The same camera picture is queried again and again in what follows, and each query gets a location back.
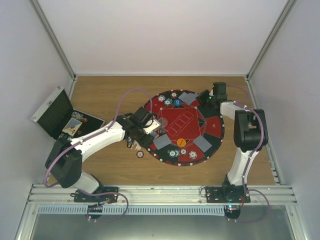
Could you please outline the blue small blind button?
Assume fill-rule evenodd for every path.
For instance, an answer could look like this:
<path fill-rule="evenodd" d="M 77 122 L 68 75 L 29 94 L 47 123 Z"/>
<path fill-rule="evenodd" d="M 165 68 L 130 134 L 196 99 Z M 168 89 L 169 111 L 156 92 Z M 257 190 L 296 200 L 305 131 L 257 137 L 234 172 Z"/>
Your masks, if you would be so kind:
<path fill-rule="evenodd" d="M 175 100 L 173 101 L 173 104 L 174 104 L 176 107 L 179 107 L 179 106 L 182 105 L 182 101 L 181 101 L 180 99 L 175 99 Z"/>

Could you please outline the orange big blind button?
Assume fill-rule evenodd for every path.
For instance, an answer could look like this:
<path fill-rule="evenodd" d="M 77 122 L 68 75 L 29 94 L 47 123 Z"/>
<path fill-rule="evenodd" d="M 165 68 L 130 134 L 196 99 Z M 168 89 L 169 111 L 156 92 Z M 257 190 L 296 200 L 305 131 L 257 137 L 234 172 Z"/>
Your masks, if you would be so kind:
<path fill-rule="evenodd" d="M 183 148 L 186 144 L 187 144 L 187 141 L 184 139 L 184 138 L 179 138 L 177 141 L 176 141 L 176 144 Z"/>

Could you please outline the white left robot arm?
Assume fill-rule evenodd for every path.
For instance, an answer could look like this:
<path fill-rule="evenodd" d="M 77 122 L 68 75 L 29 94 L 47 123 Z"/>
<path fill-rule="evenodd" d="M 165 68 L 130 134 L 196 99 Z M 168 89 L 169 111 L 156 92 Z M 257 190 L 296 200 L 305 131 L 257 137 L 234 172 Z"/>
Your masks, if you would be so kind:
<path fill-rule="evenodd" d="M 45 163 L 43 184 L 46 188 L 56 185 L 65 189 L 74 187 L 90 201 L 98 202 L 104 194 L 103 185 L 83 170 L 83 162 L 94 153 L 126 138 L 131 138 L 141 147 L 148 147 L 154 140 L 151 132 L 160 127 L 161 124 L 150 113 L 143 121 L 134 115 L 120 115 L 104 127 L 82 137 L 71 140 L 60 138 Z"/>

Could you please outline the dealt card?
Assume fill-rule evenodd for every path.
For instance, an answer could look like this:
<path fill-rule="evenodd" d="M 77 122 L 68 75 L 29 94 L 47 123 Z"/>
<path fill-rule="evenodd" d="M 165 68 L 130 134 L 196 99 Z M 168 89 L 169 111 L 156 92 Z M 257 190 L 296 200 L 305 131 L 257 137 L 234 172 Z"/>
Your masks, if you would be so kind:
<path fill-rule="evenodd" d="M 171 139 L 167 134 L 163 134 L 156 139 L 153 140 L 153 144 L 155 145 L 157 150 L 160 150 L 172 143 Z"/>
<path fill-rule="evenodd" d="M 212 147 L 212 144 L 208 140 L 206 140 L 202 135 L 199 135 L 193 141 L 193 143 L 204 153 Z"/>
<path fill-rule="evenodd" d="M 186 93 L 183 92 L 178 98 L 187 105 L 191 105 L 197 98 L 197 93 Z"/>

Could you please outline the green 50 chip top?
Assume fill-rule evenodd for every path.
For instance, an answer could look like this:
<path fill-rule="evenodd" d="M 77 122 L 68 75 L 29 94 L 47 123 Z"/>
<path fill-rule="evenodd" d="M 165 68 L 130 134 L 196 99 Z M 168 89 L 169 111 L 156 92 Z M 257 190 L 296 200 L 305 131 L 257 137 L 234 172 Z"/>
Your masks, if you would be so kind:
<path fill-rule="evenodd" d="M 165 101 L 164 101 L 164 104 L 166 106 L 170 106 L 171 104 L 173 103 L 173 100 L 171 98 L 167 98 Z"/>

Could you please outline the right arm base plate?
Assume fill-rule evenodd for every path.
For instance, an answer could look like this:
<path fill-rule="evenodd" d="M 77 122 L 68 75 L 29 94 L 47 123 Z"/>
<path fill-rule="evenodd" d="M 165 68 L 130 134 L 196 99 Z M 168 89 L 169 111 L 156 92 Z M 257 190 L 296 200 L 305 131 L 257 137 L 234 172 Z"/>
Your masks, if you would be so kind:
<path fill-rule="evenodd" d="M 251 198 L 245 195 L 242 186 L 231 188 L 204 186 L 199 190 L 199 195 L 206 198 L 207 203 L 242 204 L 251 202 Z"/>

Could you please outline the blue 10 chip bottom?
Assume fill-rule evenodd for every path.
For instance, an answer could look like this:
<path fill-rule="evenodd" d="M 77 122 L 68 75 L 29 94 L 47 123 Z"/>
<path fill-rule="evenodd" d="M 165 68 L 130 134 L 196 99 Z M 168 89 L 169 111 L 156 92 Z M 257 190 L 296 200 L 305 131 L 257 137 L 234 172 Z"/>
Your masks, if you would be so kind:
<path fill-rule="evenodd" d="M 196 151 L 190 151 L 188 155 L 191 159 L 196 159 L 198 156 Z"/>

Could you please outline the orange 100 chip stack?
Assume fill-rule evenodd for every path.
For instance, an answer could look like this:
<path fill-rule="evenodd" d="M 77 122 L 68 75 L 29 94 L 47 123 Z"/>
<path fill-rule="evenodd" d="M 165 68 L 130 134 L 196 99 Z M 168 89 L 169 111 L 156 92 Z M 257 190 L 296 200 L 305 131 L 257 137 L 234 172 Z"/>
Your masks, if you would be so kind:
<path fill-rule="evenodd" d="M 137 157 L 137 158 L 143 158 L 143 157 L 144 157 L 144 152 L 143 152 L 143 151 L 138 151 L 138 152 L 136 153 L 136 157 Z"/>

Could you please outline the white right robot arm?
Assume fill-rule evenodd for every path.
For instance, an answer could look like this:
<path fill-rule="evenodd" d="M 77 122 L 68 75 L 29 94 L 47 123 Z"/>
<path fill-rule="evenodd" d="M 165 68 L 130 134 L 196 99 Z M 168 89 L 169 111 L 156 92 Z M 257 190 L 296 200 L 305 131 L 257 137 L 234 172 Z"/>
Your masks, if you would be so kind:
<path fill-rule="evenodd" d="M 233 141 L 236 153 L 233 164 L 221 185 L 220 193 L 228 203 L 247 197 L 247 180 L 255 157 L 268 143 L 268 128 L 263 109 L 252 109 L 236 101 L 227 100 L 225 94 L 205 90 L 196 97 L 200 105 L 217 110 L 223 117 L 234 121 Z"/>

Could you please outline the green 50 chip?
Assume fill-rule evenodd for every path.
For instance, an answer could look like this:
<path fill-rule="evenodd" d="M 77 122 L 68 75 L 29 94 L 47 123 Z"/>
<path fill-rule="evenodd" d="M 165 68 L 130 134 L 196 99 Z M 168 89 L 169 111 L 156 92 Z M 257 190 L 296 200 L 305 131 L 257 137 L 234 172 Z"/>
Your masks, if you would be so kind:
<path fill-rule="evenodd" d="M 171 104 L 173 103 L 173 100 L 171 98 L 167 98 L 165 101 L 164 101 L 164 104 L 166 106 L 170 106 Z"/>
<path fill-rule="evenodd" d="M 179 157 L 180 152 L 177 149 L 172 149 L 172 150 L 168 151 L 168 155 L 170 158 L 177 158 L 177 157 Z"/>

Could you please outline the dealt card top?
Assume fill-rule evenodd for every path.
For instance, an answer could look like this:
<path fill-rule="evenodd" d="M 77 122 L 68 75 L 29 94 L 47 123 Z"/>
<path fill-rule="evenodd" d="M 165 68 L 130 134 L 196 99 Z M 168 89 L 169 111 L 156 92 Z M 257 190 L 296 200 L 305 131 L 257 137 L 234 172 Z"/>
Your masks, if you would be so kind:
<path fill-rule="evenodd" d="M 197 98 L 197 93 L 186 93 L 183 92 L 178 98 L 187 105 L 191 105 Z"/>

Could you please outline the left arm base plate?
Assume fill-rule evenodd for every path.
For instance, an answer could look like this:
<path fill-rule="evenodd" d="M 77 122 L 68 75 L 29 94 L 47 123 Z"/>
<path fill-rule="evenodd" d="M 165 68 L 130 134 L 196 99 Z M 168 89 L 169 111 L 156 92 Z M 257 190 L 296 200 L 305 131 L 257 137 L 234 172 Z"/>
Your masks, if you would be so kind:
<path fill-rule="evenodd" d="M 94 193 L 86 194 L 79 189 L 71 193 L 75 203 L 116 203 L 118 201 L 117 186 L 103 186 L 99 187 Z"/>

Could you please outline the green 50 chip bottom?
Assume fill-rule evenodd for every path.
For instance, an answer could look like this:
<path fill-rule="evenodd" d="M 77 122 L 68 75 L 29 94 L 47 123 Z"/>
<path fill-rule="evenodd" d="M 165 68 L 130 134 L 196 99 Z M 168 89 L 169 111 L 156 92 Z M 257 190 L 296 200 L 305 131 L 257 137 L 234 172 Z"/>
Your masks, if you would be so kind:
<path fill-rule="evenodd" d="M 180 152 L 177 149 L 172 149 L 172 150 L 168 151 L 168 155 L 170 158 L 177 158 L 177 157 L 179 157 Z"/>

